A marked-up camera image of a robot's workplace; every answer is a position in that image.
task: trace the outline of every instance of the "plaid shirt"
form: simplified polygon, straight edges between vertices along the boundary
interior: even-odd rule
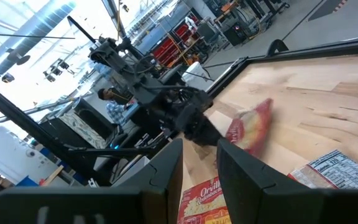
[[[112,119],[112,122],[114,124],[120,124],[121,127],[123,127],[124,124],[126,123],[124,115],[123,115],[123,113],[125,111],[124,107],[125,107],[125,105],[119,105],[114,100],[109,101],[106,105],[107,114]]]

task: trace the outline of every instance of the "snack package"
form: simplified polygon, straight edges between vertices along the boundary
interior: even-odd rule
[[[183,192],[177,224],[230,224],[218,177]]]
[[[289,175],[310,188],[358,189],[358,163],[335,150]]]
[[[226,132],[226,138],[257,157],[269,130],[272,107],[273,100],[268,98],[253,110],[238,113]]]

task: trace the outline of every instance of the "concrete floor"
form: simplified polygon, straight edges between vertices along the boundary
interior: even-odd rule
[[[226,50],[211,54],[203,66],[264,55],[275,39],[284,40],[290,50],[296,50],[358,37],[358,0],[347,0],[336,12],[308,22],[308,18],[326,1],[334,0],[287,0],[291,7],[278,14],[268,30],[242,46],[229,45]],[[216,79],[229,66],[207,70],[212,79]],[[211,81],[199,79],[194,86],[206,89],[210,84]]]

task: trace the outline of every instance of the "man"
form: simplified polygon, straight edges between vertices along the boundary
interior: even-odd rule
[[[98,91],[98,96],[99,96],[99,99],[108,101],[108,103],[106,105],[106,110],[107,110],[108,115],[112,119],[112,122],[114,124],[119,124],[121,127],[123,127],[125,125],[125,123],[127,122],[125,120],[123,113],[125,112],[126,109],[128,109],[131,106],[131,104],[127,103],[124,105],[120,105],[117,103],[117,101],[124,100],[124,101],[128,102],[128,99],[125,99],[122,96],[115,93],[112,88],[100,89]]]

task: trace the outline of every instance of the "nutrition facts label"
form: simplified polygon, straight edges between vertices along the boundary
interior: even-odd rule
[[[309,166],[339,189],[358,189],[358,163],[338,150],[310,162]]]

